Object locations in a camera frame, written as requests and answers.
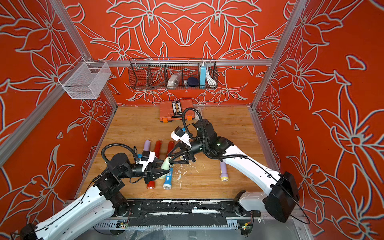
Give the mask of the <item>red flashlight front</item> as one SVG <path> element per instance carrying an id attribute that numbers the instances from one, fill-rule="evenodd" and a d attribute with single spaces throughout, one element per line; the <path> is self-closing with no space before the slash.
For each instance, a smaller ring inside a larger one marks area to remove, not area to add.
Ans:
<path id="1" fill-rule="evenodd" d="M 156 182 L 155 181 L 150 181 L 150 182 L 147 183 L 147 189 L 148 190 L 153 190 L 153 189 L 155 189 L 155 187 L 156 187 Z"/>

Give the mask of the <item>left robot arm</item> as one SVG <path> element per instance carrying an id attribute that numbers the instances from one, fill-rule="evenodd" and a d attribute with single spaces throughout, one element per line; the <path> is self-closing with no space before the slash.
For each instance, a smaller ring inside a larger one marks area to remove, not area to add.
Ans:
<path id="1" fill-rule="evenodd" d="M 83 195 L 45 221 L 24 226 L 19 237 L 22 240 L 61 240 L 76 232 L 82 234 L 96 223 L 111 216 L 130 217 L 132 207 L 120 190 L 123 179 L 137 178 L 145 183 L 154 181 L 169 173 L 154 168 L 160 163 L 154 152 L 136 151 L 120 143 L 106 145 L 101 156 L 107 167 L 95 177 Z"/>

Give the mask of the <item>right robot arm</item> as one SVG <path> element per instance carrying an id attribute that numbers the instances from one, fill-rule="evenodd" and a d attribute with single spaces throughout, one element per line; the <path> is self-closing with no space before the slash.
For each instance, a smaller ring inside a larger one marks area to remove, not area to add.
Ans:
<path id="1" fill-rule="evenodd" d="M 285 223 L 299 204 L 299 193 L 295 178 L 289 172 L 283 174 L 272 170 L 246 155 L 232 141 L 218 136 L 212 123 L 204 119 L 195 108 L 186 108 L 182 117 L 189 111 L 195 112 L 199 120 L 193 123 L 197 130 L 194 136 L 188 129 L 186 120 L 183 127 L 176 128 L 171 137 L 177 143 L 170 152 L 170 164 L 195 162 L 195 155 L 203 153 L 211 160 L 219 160 L 240 171 L 266 194 L 263 199 L 266 211 L 277 221 Z"/>

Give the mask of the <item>blue flashlight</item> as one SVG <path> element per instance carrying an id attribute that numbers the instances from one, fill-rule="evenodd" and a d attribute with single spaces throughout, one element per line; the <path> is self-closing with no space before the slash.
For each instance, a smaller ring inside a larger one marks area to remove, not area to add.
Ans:
<path id="1" fill-rule="evenodd" d="M 173 177 L 173 168 L 170 168 L 169 172 L 166 175 L 165 182 L 163 184 L 163 189 L 170 190 L 172 188 L 172 177 Z"/>

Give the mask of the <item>green flashlight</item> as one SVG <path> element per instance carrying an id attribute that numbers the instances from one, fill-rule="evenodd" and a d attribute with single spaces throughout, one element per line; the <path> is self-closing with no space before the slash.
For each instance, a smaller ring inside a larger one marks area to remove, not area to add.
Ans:
<path id="1" fill-rule="evenodd" d="M 171 169 L 174 167 L 174 165 L 172 163 L 170 163 L 170 160 L 172 159 L 172 157 L 168 156 L 165 158 L 165 160 L 163 161 L 162 165 L 161 165 L 161 169 L 162 170 L 167 170 L 168 172 L 164 175 L 162 175 L 160 177 L 160 179 L 165 179 L 166 176 L 171 172 Z"/>

